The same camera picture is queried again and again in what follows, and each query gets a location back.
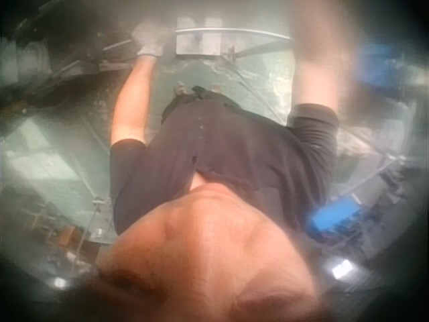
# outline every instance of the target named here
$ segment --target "man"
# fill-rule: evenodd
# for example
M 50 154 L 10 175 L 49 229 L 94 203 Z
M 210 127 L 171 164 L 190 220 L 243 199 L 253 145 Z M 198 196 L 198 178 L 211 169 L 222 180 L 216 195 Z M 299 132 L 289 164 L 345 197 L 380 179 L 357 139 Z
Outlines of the man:
M 119 237 L 99 270 L 145 321 L 317 319 L 314 282 L 288 232 L 323 205 L 332 178 L 341 28 L 331 5 L 290 8 L 296 74 L 287 127 L 202 91 L 175 99 L 147 142 L 151 76 L 170 35 L 150 22 L 135 30 L 142 49 L 111 134 Z

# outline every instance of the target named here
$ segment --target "black t-shirt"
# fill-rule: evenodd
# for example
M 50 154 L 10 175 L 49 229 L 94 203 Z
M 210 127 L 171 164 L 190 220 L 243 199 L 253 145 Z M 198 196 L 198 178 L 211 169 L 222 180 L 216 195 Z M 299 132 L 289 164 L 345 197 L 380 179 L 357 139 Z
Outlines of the black t-shirt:
M 336 157 L 338 119 L 328 107 L 294 107 L 284 127 L 222 99 L 179 104 L 145 146 L 111 148 L 111 198 L 117 233 L 186 194 L 196 171 L 223 183 L 278 225 L 302 227 L 323 205 Z

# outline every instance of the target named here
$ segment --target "short sleeve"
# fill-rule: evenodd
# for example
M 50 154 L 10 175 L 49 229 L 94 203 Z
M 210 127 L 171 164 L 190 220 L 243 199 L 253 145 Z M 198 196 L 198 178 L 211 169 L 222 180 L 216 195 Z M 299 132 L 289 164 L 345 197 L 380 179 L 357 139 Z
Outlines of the short sleeve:
M 110 195 L 112 205 L 143 158 L 146 146 L 135 139 L 125 139 L 112 145 L 110 151 Z
M 313 199 L 320 205 L 328 197 L 336 163 L 336 133 L 339 120 L 323 105 L 301 104 L 294 107 L 289 128 L 299 140 L 306 158 L 308 180 Z

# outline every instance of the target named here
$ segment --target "white glove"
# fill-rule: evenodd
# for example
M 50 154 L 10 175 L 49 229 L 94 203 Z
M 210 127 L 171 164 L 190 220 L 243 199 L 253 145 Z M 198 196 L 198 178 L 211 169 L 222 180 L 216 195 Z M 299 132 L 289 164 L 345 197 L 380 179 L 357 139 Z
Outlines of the white glove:
M 149 55 L 160 57 L 164 53 L 164 46 L 173 34 L 170 28 L 154 21 L 147 20 L 139 24 L 133 31 L 133 38 L 142 45 L 138 56 Z

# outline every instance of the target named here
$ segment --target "hand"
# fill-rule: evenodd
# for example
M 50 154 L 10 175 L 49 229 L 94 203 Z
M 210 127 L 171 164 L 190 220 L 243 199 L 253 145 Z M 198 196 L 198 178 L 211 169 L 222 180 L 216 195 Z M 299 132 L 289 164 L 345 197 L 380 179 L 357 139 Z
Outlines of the hand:
M 133 31 L 133 38 L 142 48 L 137 53 L 138 56 L 160 57 L 164 53 L 164 46 L 167 44 L 173 31 L 166 26 L 149 19 L 139 24 Z

